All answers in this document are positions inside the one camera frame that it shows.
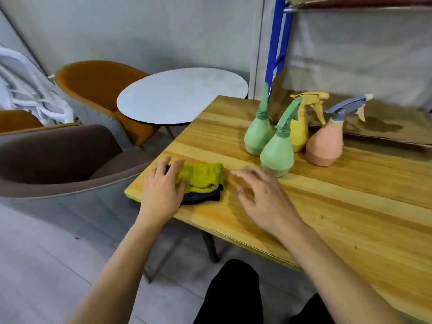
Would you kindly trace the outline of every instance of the spray bottle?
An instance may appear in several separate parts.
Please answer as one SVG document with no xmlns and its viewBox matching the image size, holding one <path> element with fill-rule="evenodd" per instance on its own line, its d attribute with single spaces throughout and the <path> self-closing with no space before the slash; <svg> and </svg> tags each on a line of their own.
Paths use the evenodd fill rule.
<svg viewBox="0 0 432 324">
<path fill-rule="evenodd" d="M 330 97 L 326 92 L 305 92 L 299 95 L 291 95 L 293 99 L 301 97 L 303 102 L 298 111 L 298 120 L 291 120 L 291 143 L 294 152 L 299 152 L 309 139 L 308 122 L 306 121 L 306 106 L 311 106 L 315 110 L 321 124 L 325 124 L 323 114 L 323 102 Z"/>
<path fill-rule="evenodd" d="M 261 153 L 261 166 L 271 171 L 276 177 L 285 175 L 294 165 L 294 151 L 289 137 L 290 126 L 292 119 L 298 119 L 297 111 L 301 103 L 301 97 L 291 102 L 276 125 L 275 136 L 271 138 Z"/>
<path fill-rule="evenodd" d="M 251 155 L 260 155 L 267 142 L 274 135 L 274 130 L 269 121 L 268 93 L 269 86 L 265 83 L 258 112 L 245 135 L 246 151 Z"/>
<path fill-rule="evenodd" d="M 333 114 L 333 116 L 306 143 L 306 158 L 318 166 L 329 166 L 334 163 L 342 154 L 342 125 L 345 121 L 345 115 L 355 111 L 360 120 L 366 121 L 364 119 L 364 106 L 366 101 L 373 99 L 373 97 L 372 94 L 353 97 L 326 110 L 326 113 Z"/>
</svg>

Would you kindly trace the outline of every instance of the spray nozzle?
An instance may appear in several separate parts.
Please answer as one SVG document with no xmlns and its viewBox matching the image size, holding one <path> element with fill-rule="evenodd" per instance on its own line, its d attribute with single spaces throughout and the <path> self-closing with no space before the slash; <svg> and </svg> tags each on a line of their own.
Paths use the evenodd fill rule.
<svg viewBox="0 0 432 324">
<path fill-rule="evenodd" d="M 366 101 L 372 100 L 374 98 L 373 94 L 365 94 L 357 97 L 352 97 L 351 99 L 339 102 L 334 107 L 326 110 L 327 114 L 333 114 L 331 117 L 334 121 L 344 121 L 345 115 L 355 111 L 359 115 L 360 120 L 366 121 L 364 114 L 364 106 Z"/>
<path fill-rule="evenodd" d="M 325 124 L 324 114 L 323 114 L 323 102 L 330 97 L 330 94 L 326 92 L 305 92 L 300 93 L 299 95 L 291 95 L 292 98 L 302 97 L 302 104 L 307 106 L 311 106 L 315 113 L 317 114 L 318 119 L 321 124 Z"/>
<path fill-rule="evenodd" d="M 258 119 L 267 119 L 269 117 L 268 95 L 269 95 L 269 85 L 267 83 L 264 83 L 260 106 L 258 107 L 258 112 L 256 113 L 256 118 Z"/>
<path fill-rule="evenodd" d="M 299 120 L 299 116 L 297 114 L 300 104 L 303 99 L 301 97 L 297 97 L 291 102 L 288 108 L 283 113 L 282 117 L 279 119 L 279 122 L 276 125 L 276 135 L 280 137 L 288 137 L 291 133 L 291 120 Z"/>
</svg>

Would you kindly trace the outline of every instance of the table top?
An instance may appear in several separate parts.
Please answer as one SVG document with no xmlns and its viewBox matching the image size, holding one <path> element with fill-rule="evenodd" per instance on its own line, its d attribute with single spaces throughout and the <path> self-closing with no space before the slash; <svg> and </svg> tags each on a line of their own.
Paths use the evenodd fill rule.
<svg viewBox="0 0 432 324">
<path fill-rule="evenodd" d="M 170 155 L 225 167 L 220 202 L 182 206 L 176 218 L 286 266 L 289 252 L 246 215 L 232 169 L 259 164 L 243 138 L 258 101 L 217 97 L 155 160 Z M 139 201 L 149 166 L 125 191 Z M 295 155 L 280 178 L 300 216 L 396 309 L 432 323 L 432 164 L 344 148 L 330 167 Z"/>
<path fill-rule="evenodd" d="M 247 82 L 215 68 L 185 68 L 147 76 L 126 87 L 117 98 L 125 116 L 146 124 L 179 125 L 194 120 L 215 97 L 245 98 Z"/>
</svg>

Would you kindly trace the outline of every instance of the black pants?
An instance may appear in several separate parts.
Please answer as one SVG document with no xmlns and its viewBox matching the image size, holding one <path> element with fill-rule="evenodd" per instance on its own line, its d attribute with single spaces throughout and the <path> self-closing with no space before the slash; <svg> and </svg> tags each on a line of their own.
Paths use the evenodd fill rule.
<svg viewBox="0 0 432 324">
<path fill-rule="evenodd" d="M 227 261 L 210 283 L 193 324 L 263 322 L 258 274 L 243 261 Z M 298 315 L 290 318 L 289 323 L 334 324 L 318 294 L 308 301 Z"/>
</svg>

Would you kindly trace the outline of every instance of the pink spray bottle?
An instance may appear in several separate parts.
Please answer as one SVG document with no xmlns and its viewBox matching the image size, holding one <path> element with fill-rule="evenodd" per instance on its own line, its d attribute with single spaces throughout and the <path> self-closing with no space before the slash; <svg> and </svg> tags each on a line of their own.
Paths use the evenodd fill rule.
<svg viewBox="0 0 432 324">
<path fill-rule="evenodd" d="M 366 121 L 364 106 L 373 99 L 372 94 L 365 94 L 342 101 L 324 112 L 333 114 L 331 119 L 321 127 L 306 143 L 306 158 L 318 166 L 329 166 L 342 155 L 342 125 L 345 115 L 355 111 L 360 120 Z"/>
</svg>

